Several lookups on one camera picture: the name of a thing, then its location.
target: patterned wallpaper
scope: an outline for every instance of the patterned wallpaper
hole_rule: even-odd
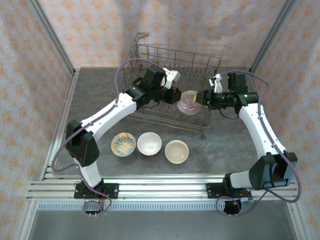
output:
[[[246,67],[254,61],[285,0],[39,2],[75,68],[118,66],[138,32],[150,32],[142,43],[223,54],[221,65]]]
[[[14,237],[70,80],[26,0],[0,0],[0,239]]]
[[[273,85],[265,96],[265,111],[282,144],[297,153],[302,200],[317,240],[320,239],[319,16],[319,0],[297,1],[257,72]]]

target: dish rack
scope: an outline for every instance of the dish rack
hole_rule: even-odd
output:
[[[208,89],[208,80],[217,72],[221,57],[170,49],[159,44],[139,43],[139,40],[148,36],[148,32],[139,32],[136,35],[126,60],[143,58],[163,68],[178,71],[181,77],[173,86],[182,92],[188,90],[199,92]],[[143,77],[149,66],[150,64],[144,61],[130,62],[128,67],[122,70],[121,89],[135,79]],[[151,101],[127,118],[182,129],[193,132],[193,135],[199,134],[204,137],[213,123],[213,111],[203,107],[195,115],[185,115],[178,110],[177,104],[160,102],[156,106],[156,103]]]

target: gray floor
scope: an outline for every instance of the gray floor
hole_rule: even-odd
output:
[[[80,70],[67,122],[73,119],[80,122],[114,100],[115,71],[114,68],[82,68]],[[226,81],[223,85],[227,91]],[[184,91],[188,90],[186,86],[182,88]],[[207,89],[208,84],[205,87],[194,84],[189,87],[189,90],[199,91],[201,88]],[[225,110],[225,114],[235,116],[232,109]],[[162,149],[154,156],[144,156],[136,149],[130,156],[117,157],[112,153],[111,141],[116,134],[122,132],[133,134],[136,140],[145,132],[155,132],[162,139]],[[164,149],[168,142],[177,139],[188,145],[190,153],[184,163],[175,165],[166,160]],[[223,118],[218,112],[214,112],[213,125],[206,132],[205,138],[199,138],[199,135],[193,135],[192,132],[185,130],[124,118],[100,139],[98,147],[100,149],[100,157],[97,161],[99,171],[107,176],[224,174],[248,170],[257,160],[254,143],[244,123],[240,119]],[[72,158],[64,150],[58,158],[57,167],[61,168],[71,163],[73,163]],[[70,170],[64,174],[76,175],[77,172]]]
[[[286,203],[262,201],[239,217],[221,216],[214,210],[111,210],[97,218],[81,211],[38,211],[29,239],[294,240],[296,236]]]

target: purple cable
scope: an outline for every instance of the purple cable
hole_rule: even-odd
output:
[[[105,209],[103,209],[102,205],[101,205],[99,202],[97,202],[97,201],[90,200],[90,201],[88,201],[88,202],[85,202],[85,203],[83,204],[83,206],[82,206],[82,211],[83,211],[85,214],[89,215],[89,216],[90,216],[90,214],[86,213],[86,211],[85,211],[85,205],[86,205],[87,203],[92,203],[92,202],[94,202],[94,203],[99,204],[99,206],[102,208],[102,211],[100,211],[98,214],[95,214],[95,216],[98,216],[98,215],[102,214],[103,212],[105,212],[107,209],[109,209],[109,208],[111,207],[112,200],[111,200],[110,197],[107,196],[106,194],[103,194],[102,192],[99,192],[99,191],[97,191],[97,190],[94,190],[91,186],[89,186],[89,184],[88,184],[87,181],[85,180],[83,174],[81,173],[78,164],[74,163],[74,164],[70,164],[69,166],[66,166],[66,167],[64,167],[64,168],[62,168],[62,169],[56,169],[56,161],[57,161],[57,159],[58,159],[59,154],[62,152],[62,150],[64,149],[64,147],[67,145],[67,143],[70,142],[71,139],[73,139],[76,135],[78,135],[78,134],[79,134],[82,130],[84,130],[85,128],[89,127],[90,125],[94,124],[95,122],[97,122],[97,121],[99,121],[100,119],[102,119],[103,117],[105,117],[107,114],[109,114],[109,113],[116,107],[116,105],[118,104],[119,95],[120,95],[120,91],[119,91],[119,87],[118,87],[118,75],[119,75],[119,72],[120,72],[120,70],[124,67],[124,65],[126,65],[127,63],[130,63],[130,62],[133,62],[133,61],[143,61],[143,62],[152,64],[152,65],[155,65],[155,66],[161,68],[161,66],[159,66],[158,64],[156,64],[156,63],[154,63],[154,62],[152,62],[152,61],[143,59],[143,58],[132,58],[132,59],[129,59],[129,60],[125,61],[124,63],[122,63],[122,64],[120,65],[120,67],[117,69],[117,71],[116,71],[116,73],[115,73],[115,75],[114,75],[114,86],[115,86],[115,90],[116,90],[116,98],[115,98],[114,105],[113,105],[109,110],[107,110],[104,114],[98,116],[97,118],[95,118],[94,120],[92,120],[91,122],[89,122],[88,124],[82,126],[79,130],[77,130],[77,131],[74,132],[71,136],[69,136],[69,137],[61,144],[61,146],[59,147],[59,149],[56,151],[56,153],[55,153],[55,155],[54,155],[54,157],[53,157],[53,160],[52,160],[52,162],[51,162],[51,168],[52,168],[53,173],[61,173],[61,172],[65,171],[65,170],[67,170],[67,169],[69,169],[69,168],[77,167],[77,168],[79,169],[79,175],[80,175],[80,177],[81,177],[81,180],[84,182],[84,184],[86,185],[86,187],[87,187],[90,191],[92,191],[92,192],[94,192],[94,193],[96,193],[96,194],[99,194],[99,195],[105,197],[106,199],[108,199],[108,200],[110,201],[109,205],[108,205]]]
[[[255,78],[257,78],[258,80],[260,80],[261,82],[263,82],[264,84],[266,84],[269,88],[270,88],[270,85],[269,83],[267,83],[266,81],[262,80],[260,77],[258,77],[257,75],[255,75],[254,73],[252,72],[249,72],[249,71],[244,71],[244,70],[230,70],[230,71],[226,71],[226,72],[223,72],[223,73],[220,73],[220,76],[223,76],[223,75],[226,75],[226,74],[231,74],[231,73],[244,73],[244,74],[248,74],[250,76],[253,76]],[[270,142],[272,143],[273,147],[277,150],[277,152],[280,154],[280,156],[284,159],[284,161],[288,164],[288,166],[292,169],[292,172],[294,174],[294,177],[296,179],[296,182],[297,182],[297,185],[298,185],[298,193],[296,195],[296,198],[293,199],[293,200],[290,200],[290,199],[286,199],[282,196],[280,196],[279,194],[275,193],[274,191],[270,190],[270,189],[266,189],[265,192],[262,194],[262,196],[247,210],[245,211],[244,213],[240,213],[240,214],[235,214],[235,215],[229,215],[229,214],[226,214],[224,212],[221,212],[220,210],[218,210],[218,201],[220,199],[223,199],[223,198],[227,198],[227,199],[231,199],[233,200],[235,203],[237,203],[237,201],[233,198],[233,197],[228,197],[228,196],[221,196],[219,197],[216,202],[215,202],[215,208],[216,210],[218,211],[219,214],[221,215],[224,215],[224,216],[232,216],[232,217],[236,217],[236,216],[243,216],[249,212],[251,212],[255,207],[256,205],[262,200],[262,198],[269,192],[271,194],[273,194],[274,196],[276,196],[277,198],[281,199],[282,201],[286,202],[286,203],[295,203],[297,202],[300,197],[301,197],[301,194],[302,194],[302,184],[301,184],[301,180],[300,180],[300,177],[298,175],[298,172],[296,171],[295,167],[291,164],[291,162],[289,161],[289,159],[281,152],[281,150],[279,149],[279,147],[277,146],[277,144],[275,143],[274,139],[272,138],[270,132],[268,131],[267,127],[266,127],[266,124],[264,122],[264,119],[262,117],[262,114],[261,114],[261,102],[262,102],[262,99],[263,99],[263,96],[264,96],[264,93],[265,91],[267,90],[268,88],[265,88],[260,97],[259,97],[259,100],[258,100],[258,117],[259,117],[259,120],[261,122],[261,125],[262,125],[262,128],[263,130],[265,131],[265,134],[268,136]]]

